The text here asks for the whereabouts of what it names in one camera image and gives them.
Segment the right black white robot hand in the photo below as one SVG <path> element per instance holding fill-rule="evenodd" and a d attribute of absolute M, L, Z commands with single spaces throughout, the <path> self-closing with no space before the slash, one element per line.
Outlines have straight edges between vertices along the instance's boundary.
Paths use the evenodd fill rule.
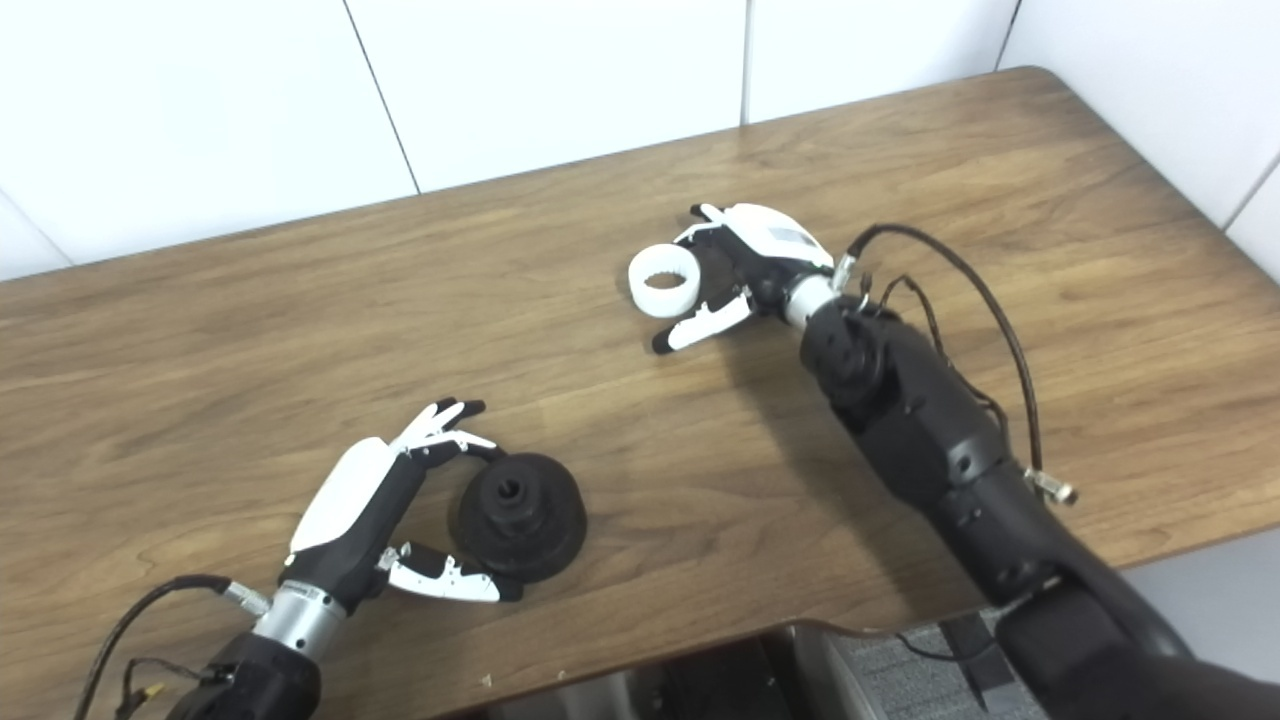
<path fill-rule="evenodd" d="M 732 282 L 705 301 L 676 305 L 678 322 L 650 342 L 654 354 L 669 355 L 721 334 L 755 316 L 776 316 L 805 331 L 820 307 L 836 299 L 836 263 L 817 238 L 791 217 L 751 202 L 718 208 L 692 206 L 700 222 L 648 252 L 663 258 L 666 272 L 696 282 L 696 249 L 721 252 Z"/>

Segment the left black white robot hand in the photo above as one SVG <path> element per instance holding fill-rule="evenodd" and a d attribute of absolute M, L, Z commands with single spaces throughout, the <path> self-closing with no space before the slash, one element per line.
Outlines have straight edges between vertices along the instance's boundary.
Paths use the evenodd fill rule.
<path fill-rule="evenodd" d="M 458 428 L 480 400 L 428 405 L 394 439 L 364 438 L 342 455 L 294 529 L 282 583 L 307 585 L 351 616 L 390 587 L 422 597 L 513 603 L 524 584 L 475 562 L 392 537 L 428 473 L 458 456 L 504 457 L 493 441 Z"/>

